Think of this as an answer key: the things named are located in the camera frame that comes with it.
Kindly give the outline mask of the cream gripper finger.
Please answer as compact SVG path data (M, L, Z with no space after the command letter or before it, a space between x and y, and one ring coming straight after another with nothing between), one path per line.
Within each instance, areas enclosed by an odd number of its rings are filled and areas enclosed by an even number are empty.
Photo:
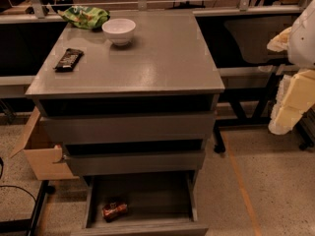
M285 135L314 104L314 70L301 69L293 76L284 75L271 113L269 131L274 135Z
M272 38L267 44L267 49L275 52L288 50L291 28L284 29L281 33Z

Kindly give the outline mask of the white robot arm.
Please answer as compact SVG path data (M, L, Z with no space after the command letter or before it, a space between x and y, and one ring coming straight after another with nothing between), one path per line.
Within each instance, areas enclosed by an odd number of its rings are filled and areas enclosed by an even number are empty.
M315 0L291 27L271 39L267 48L286 50L288 61L299 68L295 75L281 80L271 113L270 132L284 135L315 104Z

